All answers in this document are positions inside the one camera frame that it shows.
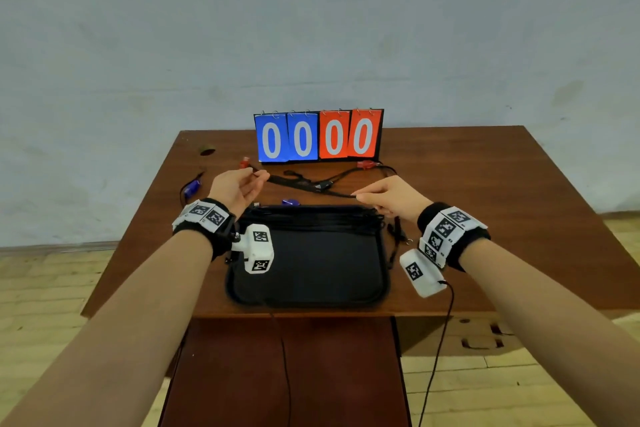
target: person's left arm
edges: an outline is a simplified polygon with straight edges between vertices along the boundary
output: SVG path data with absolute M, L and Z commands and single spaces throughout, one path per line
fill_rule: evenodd
M 251 169 L 224 172 L 209 197 L 240 216 L 268 178 Z M 175 234 L 105 302 L 0 427 L 139 427 L 189 324 L 211 256 L 204 235 Z

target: person's right arm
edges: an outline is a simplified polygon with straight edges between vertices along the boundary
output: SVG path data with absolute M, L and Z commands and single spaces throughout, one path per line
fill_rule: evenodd
M 386 216 L 414 222 L 431 204 L 398 176 L 354 194 Z M 640 425 L 636 340 L 580 297 L 489 240 L 473 242 L 459 262 L 533 357 L 596 425 Z

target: gray wall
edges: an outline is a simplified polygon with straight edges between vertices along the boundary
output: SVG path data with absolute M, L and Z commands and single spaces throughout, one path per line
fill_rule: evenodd
M 180 129 L 263 109 L 525 124 L 640 208 L 639 36 L 640 0 L 0 0 L 0 246 L 119 238 Z

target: black wristband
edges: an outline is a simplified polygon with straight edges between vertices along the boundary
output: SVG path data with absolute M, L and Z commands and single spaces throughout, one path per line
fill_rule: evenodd
M 451 208 L 449 204 L 442 203 L 439 201 L 438 203 L 433 203 L 427 206 L 420 216 L 418 217 L 418 228 L 424 234 L 424 230 L 427 229 L 427 225 L 436 217 L 440 211 L 443 211 L 447 208 Z M 460 255 L 465 251 L 467 246 L 471 245 L 474 241 L 479 240 L 480 238 L 486 238 L 487 240 L 491 239 L 491 235 L 489 232 L 483 228 L 476 228 L 473 230 L 468 230 L 464 235 L 460 237 L 456 243 L 451 247 L 451 251 L 447 255 L 447 265 L 452 269 L 460 270 L 464 272 L 465 269 L 460 265 Z
M 211 199 L 210 197 L 206 197 L 201 199 L 200 201 L 204 201 L 205 203 L 215 204 L 216 206 L 222 208 L 224 211 L 229 213 L 229 218 L 227 218 L 227 222 L 223 223 L 222 226 L 218 229 L 217 232 L 211 233 L 209 230 L 201 227 L 198 223 L 193 223 L 191 221 L 182 221 L 179 225 L 175 227 L 173 230 L 173 234 L 175 235 L 182 230 L 193 230 L 194 232 L 198 232 L 204 235 L 207 240 L 211 243 L 211 247 L 213 249 L 213 253 L 211 255 L 211 261 L 219 257 L 220 255 L 224 255 L 229 250 L 231 250 L 231 237 L 229 233 L 234 229 L 234 223 L 236 222 L 236 216 L 231 213 L 228 208 L 222 204 L 220 201 L 216 201 L 215 199 Z

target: red score card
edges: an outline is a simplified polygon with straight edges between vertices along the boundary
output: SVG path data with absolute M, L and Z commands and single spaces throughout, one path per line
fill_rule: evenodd
M 320 135 L 318 137 L 321 159 L 348 156 L 350 114 L 351 112 L 348 110 L 320 112 Z
M 350 157 L 373 157 L 380 136 L 381 110 L 352 110 L 349 130 Z

